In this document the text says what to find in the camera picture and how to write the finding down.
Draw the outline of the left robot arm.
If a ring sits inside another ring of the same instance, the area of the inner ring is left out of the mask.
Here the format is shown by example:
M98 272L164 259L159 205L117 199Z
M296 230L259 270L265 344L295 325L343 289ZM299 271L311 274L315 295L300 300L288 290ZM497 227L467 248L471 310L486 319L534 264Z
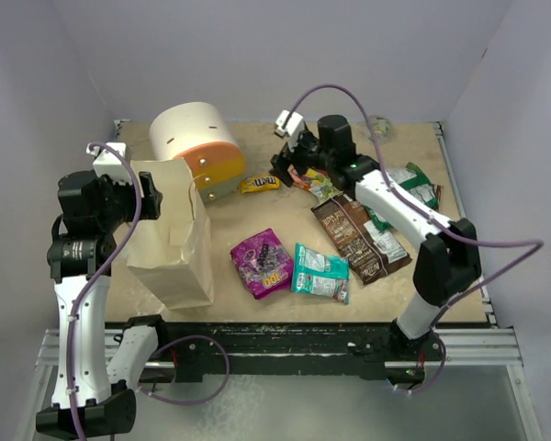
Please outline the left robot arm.
M123 223L152 221L163 195L152 174L118 184L94 171L59 183L61 215L47 253L59 306L59 366L51 406L36 415L38 433L60 440L128 433L136 420L138 388L147 361L167 356L171 339L160 315L132 317L119 346L106 355L105 309L111 263L122 248L114 232Z

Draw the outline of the brown chips bag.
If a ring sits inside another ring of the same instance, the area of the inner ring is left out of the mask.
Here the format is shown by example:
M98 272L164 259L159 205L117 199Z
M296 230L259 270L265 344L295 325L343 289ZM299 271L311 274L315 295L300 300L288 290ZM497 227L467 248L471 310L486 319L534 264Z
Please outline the brown chips bag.
M390 276L411 262L395 236L379 230L365 207L349 196L328 198L311 212L364 285Z

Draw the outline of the green chips bag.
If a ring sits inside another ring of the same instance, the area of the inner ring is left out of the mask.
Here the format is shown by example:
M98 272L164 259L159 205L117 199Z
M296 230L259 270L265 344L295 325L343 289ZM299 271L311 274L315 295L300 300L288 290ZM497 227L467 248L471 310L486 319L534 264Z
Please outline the green chips bag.
M387 173L392 180L426 207L439 209L442 187L432 184L418 165L407 163L403 167L388 168Z

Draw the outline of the brown paper bag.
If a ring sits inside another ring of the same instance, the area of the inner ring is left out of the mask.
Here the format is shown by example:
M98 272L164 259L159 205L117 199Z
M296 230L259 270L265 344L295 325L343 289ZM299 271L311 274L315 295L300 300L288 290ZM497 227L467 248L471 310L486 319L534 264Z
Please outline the brown paper bag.
M128 270L169 310L212 304L210 219L197 180L182 158L132 165L152 175L162 202L157 220L137 224L125 248Z

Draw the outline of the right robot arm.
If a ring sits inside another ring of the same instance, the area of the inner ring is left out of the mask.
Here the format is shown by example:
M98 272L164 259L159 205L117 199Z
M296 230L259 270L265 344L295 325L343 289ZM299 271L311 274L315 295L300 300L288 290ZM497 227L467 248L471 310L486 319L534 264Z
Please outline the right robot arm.
M388 341L396 357L411 359L456 295L481 275L476 228L425 206L388 177L380 161L358 153L345 117L327 115L317 128L312 133L297 112L282 111L274 132L286 143L272 157L270 172L286 186L294 182L292 170L325 172L337 189L378 212L416 250L414 296L390 325Z

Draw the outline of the orange fox's fruits candy bag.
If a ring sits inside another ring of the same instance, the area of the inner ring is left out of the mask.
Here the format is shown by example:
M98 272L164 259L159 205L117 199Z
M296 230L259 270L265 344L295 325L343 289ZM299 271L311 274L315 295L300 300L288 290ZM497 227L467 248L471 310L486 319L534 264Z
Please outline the orange fox's fruits candy bag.
M322 187L331 183L328 176L312 168L309 168L304 175L293 165L290 165L287 171L292 178L292 186L303 190L310 191L312 188Z

